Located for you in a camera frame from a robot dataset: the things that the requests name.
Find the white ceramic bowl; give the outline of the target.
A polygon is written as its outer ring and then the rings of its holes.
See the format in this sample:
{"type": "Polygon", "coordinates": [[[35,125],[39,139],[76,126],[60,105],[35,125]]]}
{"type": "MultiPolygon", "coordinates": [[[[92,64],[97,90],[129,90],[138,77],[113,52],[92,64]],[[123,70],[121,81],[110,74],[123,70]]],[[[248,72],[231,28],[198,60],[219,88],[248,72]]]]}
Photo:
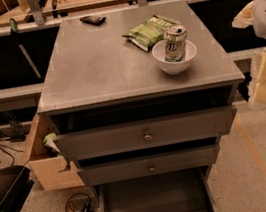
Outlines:
{"type": "Polygon", "coordinates": [[[155,59],[155,64],[159,67],[160,70],[166,72],[168,75],[180,74],[192,64],[193,59],[196,57],[197,49],[195,44],[186,41],[185,46],[185,58],[180,62],[167,62],[165,60],[165,40],[161,40],[153,46],[151,53],[155,59]]]}

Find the green chip bag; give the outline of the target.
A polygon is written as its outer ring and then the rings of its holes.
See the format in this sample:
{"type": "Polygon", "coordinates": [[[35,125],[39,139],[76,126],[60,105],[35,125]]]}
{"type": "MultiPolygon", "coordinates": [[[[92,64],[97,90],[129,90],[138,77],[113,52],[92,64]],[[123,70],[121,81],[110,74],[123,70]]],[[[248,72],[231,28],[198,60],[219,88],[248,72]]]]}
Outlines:
{"type": "Polygon", "coordinates": [[[153,14],[147,21],[124,33],[123,37],[127,38],[143,51],[149,52],[157,42],[163,40],[164,33],[168,27],[178,24],[180,24],[178,20],[153,14]]]}

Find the grey metal drawer cabinet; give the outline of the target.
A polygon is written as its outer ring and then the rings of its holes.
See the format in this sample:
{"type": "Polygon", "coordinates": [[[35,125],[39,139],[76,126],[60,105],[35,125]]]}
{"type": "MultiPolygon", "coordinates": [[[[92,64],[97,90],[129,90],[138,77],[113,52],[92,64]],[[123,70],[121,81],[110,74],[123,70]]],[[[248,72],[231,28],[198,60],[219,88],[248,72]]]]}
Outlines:
{"type": "MultiPolygon", "coordinates": [[[[61,23],[46,73],[38,113],[57,136],[119,124],[234,106],[243,75],[183,1],[110,12],[94,27],[78,19],[61,23]],[[186,27],[197,49],[192,65],[168,75],[153,55],[126,41],[124,33],[153,14],[186,27]]],[[[88,166],[206,147],[223,134],[193,141],[72,162],[88,166]]]]}

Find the black flat pouch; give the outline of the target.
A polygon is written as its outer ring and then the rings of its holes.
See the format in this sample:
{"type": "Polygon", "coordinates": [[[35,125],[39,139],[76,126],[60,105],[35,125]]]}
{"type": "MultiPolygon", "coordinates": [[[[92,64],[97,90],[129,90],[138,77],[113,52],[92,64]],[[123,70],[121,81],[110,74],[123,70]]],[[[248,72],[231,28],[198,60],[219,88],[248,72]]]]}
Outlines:
{"type": "Polygon", "coordinates": [[[80,21],[85,24],[90,24],[90,25],[95,25],[99,26],[103,24],[106,21],[106,17],[101,17],[101,16],[86,16],[86,17],[81,17],[80,21]]]}

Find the grey top drawer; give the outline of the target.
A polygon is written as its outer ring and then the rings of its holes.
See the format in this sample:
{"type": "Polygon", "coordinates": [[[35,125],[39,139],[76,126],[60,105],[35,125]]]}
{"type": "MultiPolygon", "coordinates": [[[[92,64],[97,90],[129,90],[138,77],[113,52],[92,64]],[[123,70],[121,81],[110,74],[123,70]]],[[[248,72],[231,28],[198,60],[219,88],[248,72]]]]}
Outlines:
{"type": "Polygon", "coordinates": [[[71,132],[54,140],[67,160],[80,161],[228,134],[236,111],[227,106],[71,132]]]}

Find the grey open bottom drawer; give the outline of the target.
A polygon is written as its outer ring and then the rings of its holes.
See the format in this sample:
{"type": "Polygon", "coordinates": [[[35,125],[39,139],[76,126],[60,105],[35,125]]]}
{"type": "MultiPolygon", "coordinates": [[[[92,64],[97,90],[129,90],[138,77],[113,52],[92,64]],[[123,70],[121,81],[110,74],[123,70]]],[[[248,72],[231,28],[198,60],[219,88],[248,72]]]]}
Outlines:
{"type": "Polygon", "coordinates": [[[217,212],[197,168],[113,182],[99,191],[100,212],[217,212]]]}

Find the grey middle drawer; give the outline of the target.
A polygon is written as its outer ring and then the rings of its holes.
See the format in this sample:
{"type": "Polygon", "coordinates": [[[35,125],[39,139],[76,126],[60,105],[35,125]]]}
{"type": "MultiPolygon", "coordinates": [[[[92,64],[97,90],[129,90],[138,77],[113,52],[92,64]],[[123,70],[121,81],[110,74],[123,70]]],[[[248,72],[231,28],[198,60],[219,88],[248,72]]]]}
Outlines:
{"type": "Polygon", "coordinates": [[[86,185],[100,185],[136,177],[213,165],[219,152],[218,146],[206,146],[98,165],[78,170],[86,185]]]}

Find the green white item in box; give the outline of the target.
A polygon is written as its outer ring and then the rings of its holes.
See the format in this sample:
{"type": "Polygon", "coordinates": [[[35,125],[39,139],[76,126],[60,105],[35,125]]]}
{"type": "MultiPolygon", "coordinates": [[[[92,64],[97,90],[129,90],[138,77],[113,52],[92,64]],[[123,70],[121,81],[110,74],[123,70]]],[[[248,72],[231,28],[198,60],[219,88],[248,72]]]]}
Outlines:
{"type": "Polygon", "coordinates": [[[47,147],[53,154],[60,156],[61,151],[58,149],[56,144],[54,143],[54,139],[56,137],[56,134],[49,133],[43,138],[43,145],[47,147]]]}

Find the light wooden side box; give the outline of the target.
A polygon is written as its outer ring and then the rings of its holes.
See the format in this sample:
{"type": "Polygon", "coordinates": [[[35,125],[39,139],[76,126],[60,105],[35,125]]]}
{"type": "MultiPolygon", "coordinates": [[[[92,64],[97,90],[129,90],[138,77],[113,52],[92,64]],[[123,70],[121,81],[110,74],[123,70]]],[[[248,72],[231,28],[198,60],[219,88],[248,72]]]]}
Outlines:
{"type": "Polygon", "coordinates": [[[52,132],[48,122],[35,114],[26,138],[22,161],[28,163],[45,190],[58,190],[82,186],[83,181],[76,173],[73,163],[62,156],[52,156],[43,139],[52,132]]]}

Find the green handled tool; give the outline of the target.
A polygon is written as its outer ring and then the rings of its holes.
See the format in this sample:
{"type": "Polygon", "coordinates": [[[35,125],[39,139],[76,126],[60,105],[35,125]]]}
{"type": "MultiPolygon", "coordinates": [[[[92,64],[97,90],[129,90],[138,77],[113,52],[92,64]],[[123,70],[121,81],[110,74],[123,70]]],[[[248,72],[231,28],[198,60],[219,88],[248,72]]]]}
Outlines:
{"type": "Polygon", "coordinates": [[[10,28],[11,28],[10,29],[10,34],[16,40],[17,45],[20,48],[20,51],[23,53],[23,55],[26,58],[27,62],[29,63],[29,65],[31,66],[31,68],[34,70],[35,75],[39,79],[41,79],[42,76],[41,76],[41,74],[39,72],[39,69],[35,66],[35,63],[32,61],[32,58],[28,54],[28,51],[26,51],[25,46],[22,43],[22,39],[20,38],[20,35],[18,34],[19,29],[17,28],[17,22],[13,18],[10,18],[9,19],[9,22],[10,22],[10,28]]]}

